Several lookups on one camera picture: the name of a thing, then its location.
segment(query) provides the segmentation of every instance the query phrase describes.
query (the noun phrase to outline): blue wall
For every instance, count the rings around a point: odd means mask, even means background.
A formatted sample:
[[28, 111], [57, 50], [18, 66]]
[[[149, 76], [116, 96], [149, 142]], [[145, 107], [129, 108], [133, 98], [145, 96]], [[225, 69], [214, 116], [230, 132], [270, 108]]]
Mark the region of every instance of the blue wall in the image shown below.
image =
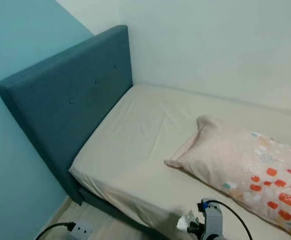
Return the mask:
[[[0, 80], [91, 36], [54, 0], [0, 0]], [[0, 240], [33, 239], [65, 197], [0, 99]]]

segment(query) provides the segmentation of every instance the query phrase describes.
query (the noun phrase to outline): upholstered headboard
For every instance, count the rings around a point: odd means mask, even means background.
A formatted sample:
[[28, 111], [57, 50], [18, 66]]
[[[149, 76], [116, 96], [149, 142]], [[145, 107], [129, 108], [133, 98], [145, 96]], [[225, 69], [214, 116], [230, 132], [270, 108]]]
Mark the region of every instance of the upholstered headboard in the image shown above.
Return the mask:
[[0, 81], [0, 96], [65, 191], [81, 203], [80, 185], [68, 169], [131, 86], [128, 28], [119, 25]]

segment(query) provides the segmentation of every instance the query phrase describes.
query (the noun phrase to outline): white fitted sheet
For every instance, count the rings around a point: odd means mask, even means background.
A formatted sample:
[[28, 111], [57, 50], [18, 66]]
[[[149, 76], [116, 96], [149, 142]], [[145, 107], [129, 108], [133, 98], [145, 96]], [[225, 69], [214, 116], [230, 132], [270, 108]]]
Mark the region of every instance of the white fitted sheet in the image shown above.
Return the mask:
[[[291, 239], [230, 198], [164, 164], [196, 132], [196, 118], [207, 114], [291, 144], [291, 112], [136, 85], [102, 121], [69, 171], [91, 192], [172, 239], [189, 238], [175, 230], [176, 220], [189, 209], [197, 212], [196, 203], [202, 198], [233, 207], [254, 239]], [[246, 239], [232, 213], [226, 209], [222, 213], [225, 237]]]

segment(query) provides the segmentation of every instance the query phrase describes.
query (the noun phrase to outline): wall outlet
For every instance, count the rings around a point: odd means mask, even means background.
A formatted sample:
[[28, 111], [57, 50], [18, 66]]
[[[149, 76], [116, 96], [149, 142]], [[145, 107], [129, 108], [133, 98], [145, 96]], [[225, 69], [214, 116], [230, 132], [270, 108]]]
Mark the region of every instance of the wall outlet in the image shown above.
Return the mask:
[[70, 236], [75, 240], [88, 240], [92, 231], [90, 223], [79, 221], [71, 231]]

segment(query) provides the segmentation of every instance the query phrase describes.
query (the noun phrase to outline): floral pillowcase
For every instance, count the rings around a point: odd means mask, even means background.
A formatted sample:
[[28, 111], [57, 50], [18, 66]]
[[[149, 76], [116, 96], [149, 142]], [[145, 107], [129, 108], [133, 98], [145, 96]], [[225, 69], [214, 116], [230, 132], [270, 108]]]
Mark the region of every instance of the floral pillowcase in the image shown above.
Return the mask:
[[211, 116], [168, 166], [183, 168], [291, 233], [291, 146]]

